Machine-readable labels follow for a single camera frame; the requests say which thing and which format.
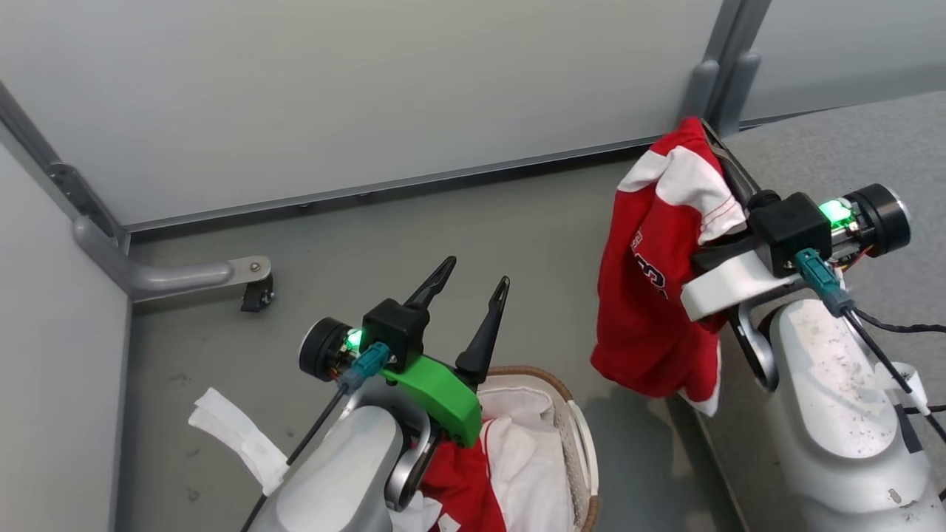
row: red and white shirt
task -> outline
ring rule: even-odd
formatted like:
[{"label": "red and white shirt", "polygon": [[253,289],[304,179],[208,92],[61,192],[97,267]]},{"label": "red and white shirt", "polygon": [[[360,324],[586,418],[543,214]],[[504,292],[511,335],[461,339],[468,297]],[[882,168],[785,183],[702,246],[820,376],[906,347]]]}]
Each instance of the red and white shirt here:
[{"label": "red and white shirt", "polygon": [[699,245],[744,222],[698,119],[644,153],[618,185],[598,278],[591,363],[603,376],[655,398],[679,391],[715,413],[721,323],[692,323],[680,293]]}]

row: white cloth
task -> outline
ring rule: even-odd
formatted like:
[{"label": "white cloth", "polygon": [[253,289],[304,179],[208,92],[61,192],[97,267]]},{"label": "white cloth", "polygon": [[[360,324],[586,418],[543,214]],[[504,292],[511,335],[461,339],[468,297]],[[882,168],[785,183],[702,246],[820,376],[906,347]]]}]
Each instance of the white cloth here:
[{"label": "white cloth", "polygon": [[440,503],[417,491],[403,511],[395,512],[388,508],[388,512],[391,513],[394,532],[428,532],[437,523],[441,508]]},{"label": "white cloth", "polygon": [[552,399],[531,388],[479,393],[490,484],[508,532],[571,532],[573,510]]},{"label": "white cloth", "polygon": [[279,488],[283,475],[289,470],[286,456],[242,410],[213,388],[207,388],[194,404],[197,408],[187,423],[208,432],[236,451],[262,485],[264,495],[269,496]]},{"label": "white cloth", "polygon": [[460,524],[445,513],[437,520],[437,528],[439,532],[457,532],[460,530]]}]

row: circular motor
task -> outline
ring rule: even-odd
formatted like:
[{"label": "circular motor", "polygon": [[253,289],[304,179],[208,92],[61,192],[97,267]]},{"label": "circular motor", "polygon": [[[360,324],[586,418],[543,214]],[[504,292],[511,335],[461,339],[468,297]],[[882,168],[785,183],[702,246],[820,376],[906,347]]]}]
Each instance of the circular motor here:
[{"label": "circular motor", "polygon": [[863,253],[879,257],[910,243],[910,214],[883,185],[868,185],[820,206],[831,221],[832,257],[842,264]]},{"label": "circular motor", "polygon": [[863,219],[862,249],[870,246],[867,254],[879,257],[910,243],[910,212],[892,190],[883,185],[868,185],[845,196],[860,207],[859,222]]},{"label": "circular motor", "polygon": [[354,335],[358,329],[335,318],[323,318],[308,330],[299,347],[299,368],[320,381],[331,382],[349,365]]}]

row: wicker basket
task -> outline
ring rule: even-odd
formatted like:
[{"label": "wicker basket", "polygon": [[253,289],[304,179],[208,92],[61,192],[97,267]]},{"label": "wicker basket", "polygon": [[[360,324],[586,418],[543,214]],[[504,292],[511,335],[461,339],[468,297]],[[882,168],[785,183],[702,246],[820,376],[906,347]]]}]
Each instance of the wicker basket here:
[{"label": "wicker basket", "polygon": [[575,532],[591,532],[598,519],[598,458],[585,415],[571,392],[548,371],[528,365],[507,365],[489,370],[480,390],[527,387],[552,398],[554,425],[562,438],[565,468],[569,475]]}]

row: wall bracket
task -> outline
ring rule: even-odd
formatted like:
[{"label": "wall bracket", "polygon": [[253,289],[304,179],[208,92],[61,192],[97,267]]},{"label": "wall bracket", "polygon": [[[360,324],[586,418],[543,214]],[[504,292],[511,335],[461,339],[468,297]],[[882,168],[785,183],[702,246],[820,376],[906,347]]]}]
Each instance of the wall bracket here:
[{"label": "wall bracket", "polygon": [[762,56],[751,50],[772,0],[723,0],[703,61],[690,76],[679,117],[697,116],[720,135],[739,131]]},{"label": "wall bracket", "polygon": [[0,123],[7,127],[13,138],[23,146],[29,153],[29,157],[52,180],[80,216],[88,216],[108,237],[120,237],[124,234],[124,230],[109,214],[95,192],[85,183],[79,171],[62,162],[2,82],[0,82]]},{"label": "wall bracket", "polygon": [[242,310],[259,312],[268,307],[275,296],[272,291],[272,265],[266,257],[156,267],[139,264],[128,258],[114,241],[86,216],[73,220],[72,236],[85,254],[134,302],[247,284]]}]

